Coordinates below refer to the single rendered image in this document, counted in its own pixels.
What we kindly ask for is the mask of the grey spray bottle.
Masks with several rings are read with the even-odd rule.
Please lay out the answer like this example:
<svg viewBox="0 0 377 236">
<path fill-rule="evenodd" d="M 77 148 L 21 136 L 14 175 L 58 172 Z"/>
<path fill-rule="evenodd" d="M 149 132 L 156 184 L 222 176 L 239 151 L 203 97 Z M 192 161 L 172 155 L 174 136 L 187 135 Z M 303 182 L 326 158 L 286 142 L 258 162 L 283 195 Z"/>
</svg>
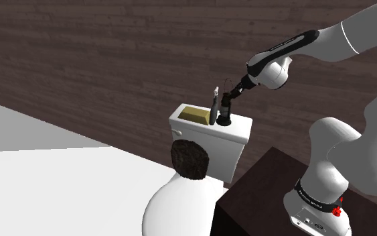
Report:
<svg viewBox="0 0 377 236">
<path fill-rule="evenodd" d="M 212 106 L 211 106 L 211 109 L 210 109 L 210 116 L 209 116 L 209 124 L 210 125 L 214 125 L 216 120 L 217 120 L 217 114 L 218 114 L 218 91 L 219 91 L 219 87 L 217 86 L 213 93 L 214 93 L 214 96 L 213 96 L 213 103 L 212 103 Z"/>
</svg>

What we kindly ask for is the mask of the white toilet with dark lid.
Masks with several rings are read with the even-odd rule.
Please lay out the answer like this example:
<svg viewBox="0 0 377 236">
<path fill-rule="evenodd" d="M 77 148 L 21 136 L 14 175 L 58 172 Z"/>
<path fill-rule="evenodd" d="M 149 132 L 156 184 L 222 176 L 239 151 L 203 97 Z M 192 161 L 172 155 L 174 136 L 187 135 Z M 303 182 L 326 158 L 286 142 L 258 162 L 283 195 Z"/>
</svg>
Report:
<svg viewBox="0 0 377 236">
<path fill-rule="evenodd" d="M 143 214 L 142 236 L 210 236 L 214 209 L 230 183 L 252 119 L 231 117 L 231 125 L 202 125 L 179 119 L 182 103 L 170 116 L 171 163 L 175 174 L 151 197 Z"/>
</svg>

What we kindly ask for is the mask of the dark brown robot stand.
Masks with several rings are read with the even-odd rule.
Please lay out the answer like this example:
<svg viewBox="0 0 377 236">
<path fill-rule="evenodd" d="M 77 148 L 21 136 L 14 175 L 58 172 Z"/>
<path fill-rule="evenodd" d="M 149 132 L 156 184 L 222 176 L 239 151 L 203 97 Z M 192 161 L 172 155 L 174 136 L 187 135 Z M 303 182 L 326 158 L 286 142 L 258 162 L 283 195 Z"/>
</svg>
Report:
<svg viewBox="0 0 377 236">
<path fill-rule="evenodd" d="M 272 147 L 216 203 L 210 236 L 309 236 L 291 224 L 283 205 L 307 166 Z M 377 204 L 343 194 L 352 236 L 377 236 Z"/>
</svg>

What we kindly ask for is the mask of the olive yellow box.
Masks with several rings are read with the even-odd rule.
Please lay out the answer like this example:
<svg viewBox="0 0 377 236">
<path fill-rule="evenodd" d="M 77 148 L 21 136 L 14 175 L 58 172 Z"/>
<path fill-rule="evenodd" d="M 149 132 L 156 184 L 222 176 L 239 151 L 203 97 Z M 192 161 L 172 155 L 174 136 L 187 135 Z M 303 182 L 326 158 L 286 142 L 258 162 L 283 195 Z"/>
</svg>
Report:
<svg viewBox="0 0 377 236">
<path fill-rule="evenodd" d="M 210 124 L 210 112 L 195 107 L 186 106 L 178 115 L 178 118 L 202 125 Z"/>
</svg>

